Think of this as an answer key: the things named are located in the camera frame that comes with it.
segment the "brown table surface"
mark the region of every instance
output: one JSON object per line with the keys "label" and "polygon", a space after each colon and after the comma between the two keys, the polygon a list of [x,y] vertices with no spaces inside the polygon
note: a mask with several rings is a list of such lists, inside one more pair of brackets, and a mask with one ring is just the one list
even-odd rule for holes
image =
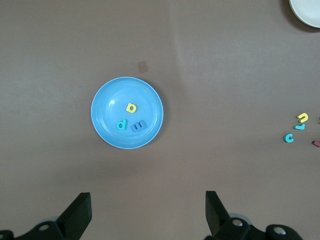
{"label": "brown table surface", "polygon": [[[319,50],[288,0],[2,0],[0,229],[21,235],[90,192],[82,240],[202,240],[215,190],[262,231],[318,240]],[[91,122],[121,76],[150,83],[165,111],[133,150]]]}

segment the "white plate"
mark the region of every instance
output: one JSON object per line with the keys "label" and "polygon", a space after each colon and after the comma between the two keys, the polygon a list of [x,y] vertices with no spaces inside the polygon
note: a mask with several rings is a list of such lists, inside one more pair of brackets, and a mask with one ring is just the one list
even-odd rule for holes
{"label": "white plate", "polygon": [[320,28],[320,0],[290,0],[290,6],[302,22]]}

